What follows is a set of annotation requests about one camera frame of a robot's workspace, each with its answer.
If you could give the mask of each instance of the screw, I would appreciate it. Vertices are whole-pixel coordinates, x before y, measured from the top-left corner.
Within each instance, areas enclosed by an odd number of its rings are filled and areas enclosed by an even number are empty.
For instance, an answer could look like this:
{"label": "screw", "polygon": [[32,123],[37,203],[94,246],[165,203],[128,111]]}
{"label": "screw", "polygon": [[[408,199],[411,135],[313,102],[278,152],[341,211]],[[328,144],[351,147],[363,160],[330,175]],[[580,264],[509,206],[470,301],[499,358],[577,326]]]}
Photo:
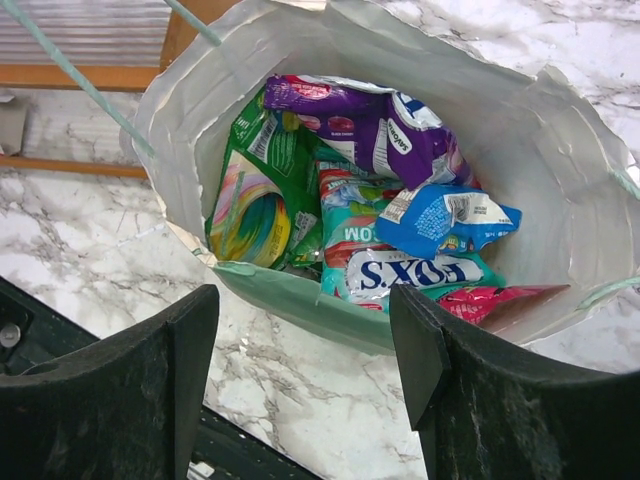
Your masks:
{"label": "screw", "polygon": [[13,348],[20,341],[20,327],[15,323],[7,323],[0,330],[0,345],[4,348]]}

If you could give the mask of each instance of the blue candy wrapper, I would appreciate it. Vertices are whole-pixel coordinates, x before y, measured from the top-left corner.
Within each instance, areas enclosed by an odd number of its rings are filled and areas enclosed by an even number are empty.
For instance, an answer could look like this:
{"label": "blue candy wrapper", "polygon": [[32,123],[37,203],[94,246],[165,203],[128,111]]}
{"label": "blue candy wrapper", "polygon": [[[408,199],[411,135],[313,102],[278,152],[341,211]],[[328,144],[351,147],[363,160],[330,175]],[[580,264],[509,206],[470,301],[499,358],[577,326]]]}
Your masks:
{"label": "blue candy wrapper", "polygon": [[403,252],[432,260],[455,235],[467,251],[478,251],[520,227],[522,212],[498,205],[482,190],[424,185],[403,190],[376,221],[377,237]]}

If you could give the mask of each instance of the teal candy bag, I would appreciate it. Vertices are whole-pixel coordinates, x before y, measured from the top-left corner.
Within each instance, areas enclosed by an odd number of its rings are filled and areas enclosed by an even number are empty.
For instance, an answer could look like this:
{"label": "teal candy bag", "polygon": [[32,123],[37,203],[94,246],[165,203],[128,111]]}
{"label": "teal candy bag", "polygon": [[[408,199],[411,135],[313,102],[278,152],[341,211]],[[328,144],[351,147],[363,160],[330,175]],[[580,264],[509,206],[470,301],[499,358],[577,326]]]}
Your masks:
{"label": "teal candy bag", "polygon": [[355,169],[318,163],[324,293],[388,312],[394,285],[411,285],[433,299],[464,286],[505,285],[477,254],[440,254],[425,260],[381,242],[375,234],[376,219],[403,186]]}

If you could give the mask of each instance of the wooden frame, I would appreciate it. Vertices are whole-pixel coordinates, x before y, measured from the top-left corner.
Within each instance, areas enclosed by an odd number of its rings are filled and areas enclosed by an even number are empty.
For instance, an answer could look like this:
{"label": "wooden frame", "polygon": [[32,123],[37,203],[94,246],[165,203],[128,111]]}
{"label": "wooden frame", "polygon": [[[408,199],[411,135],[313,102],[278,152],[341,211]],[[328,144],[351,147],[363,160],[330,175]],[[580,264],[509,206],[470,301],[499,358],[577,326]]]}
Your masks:
{"label": "wooden frame", "polygon": [[[239,0],[182,0],[196,17],[205,24],[220,18]],[[144,92],[151,81],[163,72],[189,46],[197,31],[182,17],[171,12],[162,53],[157,67],[78,66],[78,70],[98,90],[112,92]],[[79,87],[56,65],[11,65],[0,64],[0,87],[45,88],[54,90],[77,90]],[[23,157],[0,157],[0,166],[13,168],[36,168],[65,172],[91,173],[146,178],[140,167],[121,167],[93,163],[28,159]]]}

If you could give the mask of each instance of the purple candy bag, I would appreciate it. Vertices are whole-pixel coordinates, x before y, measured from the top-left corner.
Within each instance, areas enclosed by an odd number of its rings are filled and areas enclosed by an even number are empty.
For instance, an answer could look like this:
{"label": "purple candy bag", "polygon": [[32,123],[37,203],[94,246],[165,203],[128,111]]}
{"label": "purple candy bag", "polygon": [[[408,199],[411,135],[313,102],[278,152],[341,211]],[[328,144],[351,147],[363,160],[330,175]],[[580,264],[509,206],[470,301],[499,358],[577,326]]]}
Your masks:
{"label": "purple candy bag", "polygon": [[400,178],[409,189],[425,181],[473,181],[455,135],[422,102],[394,89],[341,77],[274,75],[264,107],[297,114],[347,160]]}

